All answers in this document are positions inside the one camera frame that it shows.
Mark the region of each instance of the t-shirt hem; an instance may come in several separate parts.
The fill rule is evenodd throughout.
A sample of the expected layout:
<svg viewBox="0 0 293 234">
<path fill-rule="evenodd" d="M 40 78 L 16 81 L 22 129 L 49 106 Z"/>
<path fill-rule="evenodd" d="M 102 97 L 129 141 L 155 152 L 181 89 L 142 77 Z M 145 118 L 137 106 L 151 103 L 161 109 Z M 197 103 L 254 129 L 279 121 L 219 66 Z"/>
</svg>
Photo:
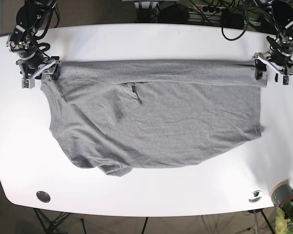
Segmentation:
<svg viewBox="0 0 293 234">
<path fill-rule="evenodd" d="M 50 123 L 49 129 L 52 132 L 52 134 L 54 134 L 57 127 L 57 122 L 58 122 L 58 114 L 57 114 L 58 108 L 56 105 L 56 98 L 53 92 L 51 91 L 51 89 L 47 85 L 45 85 L 43 82 L 41 83 L 41 90 L 43 91 L 43 93 L 45 94 L 49 102 L 50 112 L 51 112 L 51 123 Z"/>
</svg>

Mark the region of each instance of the white table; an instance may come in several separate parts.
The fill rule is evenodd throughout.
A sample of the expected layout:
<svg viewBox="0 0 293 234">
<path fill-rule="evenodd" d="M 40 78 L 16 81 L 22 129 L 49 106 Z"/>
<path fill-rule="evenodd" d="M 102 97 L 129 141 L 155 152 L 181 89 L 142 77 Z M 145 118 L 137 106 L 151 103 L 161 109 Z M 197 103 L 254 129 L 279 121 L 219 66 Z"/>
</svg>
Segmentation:
<svg viewBox="0 0 293 234">
<path fill-rule="evenodd" d="M 226 30 L 228 37 L 240 31 Z M 247 32 L 226 41 L 219 28 L 115 24 L 49 30 L 49 55 L 69 61 L 135 59 L 250 60 L 268 48 L 266 35 Z M 54 211 L 116 216 L 208 215 L 272 206 L 269 190 L 293 187 L 293 78 L 262 89 L 262 137 L 196 166 L 133 169 L 124 177 L 80 169 L 49 131 L 49 105 L 40 83 L 21 89 L 18 56 L 0 38 L 0 181 L 14 204 Z M 252 192 L 263 198 L 250 203 Z M 37 191 L 50 194 L 42 203 Z"/>
</svg>

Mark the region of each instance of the round hole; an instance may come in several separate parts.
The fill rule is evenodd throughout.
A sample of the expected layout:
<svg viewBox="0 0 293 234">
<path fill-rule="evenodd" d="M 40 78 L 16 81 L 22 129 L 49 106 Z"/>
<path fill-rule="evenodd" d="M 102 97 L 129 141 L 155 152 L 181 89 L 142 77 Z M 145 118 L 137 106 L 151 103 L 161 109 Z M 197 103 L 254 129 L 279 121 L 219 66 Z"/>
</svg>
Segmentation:
<svg viewBox="0 0 293 234">
<path fill-rule="evenodd" d="M 202 7 L 202 11 L 207 12 L 208 10 L 209 10 L 209 7 L 208 6 L 203 6 Z"/>
<path fill-rule="evenodd" d="M 252 193 L 252 195 L 249 198 L 250 203 L 258 202 L 262 198 L 262 192 L 261 191 L 255 191 Z"/>
<path fill-rule="evenodd" d="M 42 201 L 42 202 L 49 202 L 50 201 L 50 196 L 49 194 L 47 194 L 46 192 L 44 191 L 38 191 L 37 192 L 37 198 Z"/>
</svg>

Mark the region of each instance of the metal bracket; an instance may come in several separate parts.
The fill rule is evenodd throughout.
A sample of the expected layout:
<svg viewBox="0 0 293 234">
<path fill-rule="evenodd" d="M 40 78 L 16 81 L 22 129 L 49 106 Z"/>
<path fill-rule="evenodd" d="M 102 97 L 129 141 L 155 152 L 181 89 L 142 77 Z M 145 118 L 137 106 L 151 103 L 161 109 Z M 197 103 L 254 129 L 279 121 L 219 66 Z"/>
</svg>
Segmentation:
<svg viewBox="0 0 293 234">
<path fill-rule="evenodd" d="M 289 61 L 288 64 L 291 64 L 291 67 L 287 67 L 287 73 L 285 74 L 285 67 L 277 66 L 274 62 L 270 62 L 271 60 L 271 51 L 266 51 L 264 53 L 255 53 L 252 57 L 252 60 L 261 61 L 263 64 L 269 66 L 276 72 L 275 81 L 281 83 L 283 85 L 290 84 L 290 77 L 293 75 L 293 61 Z"/>
<path fill-rule="evenodd" d="M 23 75 L 21 79 L 21 86 L 23 89 L 32 89 L 35 87 L 35 79 L 42 74 L 51 75 L 53 80 L 59 79 L 59 67 L 62 65 L 62 61 L 59 60 L 59 57 L 51 57 L 51 59 L 45 59 L 43 64 L 34 74 L 28 73 L 27 64 L 24 60 L 19 59 L 16 64 L 21 69 L 21 74 Z"/>
</svg>

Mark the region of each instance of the potted plant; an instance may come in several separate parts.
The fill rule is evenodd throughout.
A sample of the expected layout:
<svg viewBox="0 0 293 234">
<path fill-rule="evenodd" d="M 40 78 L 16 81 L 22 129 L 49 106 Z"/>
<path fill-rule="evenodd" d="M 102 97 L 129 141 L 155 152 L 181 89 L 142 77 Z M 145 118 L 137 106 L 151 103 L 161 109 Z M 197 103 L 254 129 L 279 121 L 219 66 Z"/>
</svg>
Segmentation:
<svg viewBox="0 0 293 234">
<path fill-rule="evenodd" d="M 293 189 L 288 183 L 280 183 L 272 190 L 271 198 L 277 208 L 276 234 L 293 234 Z"/>
</svg>

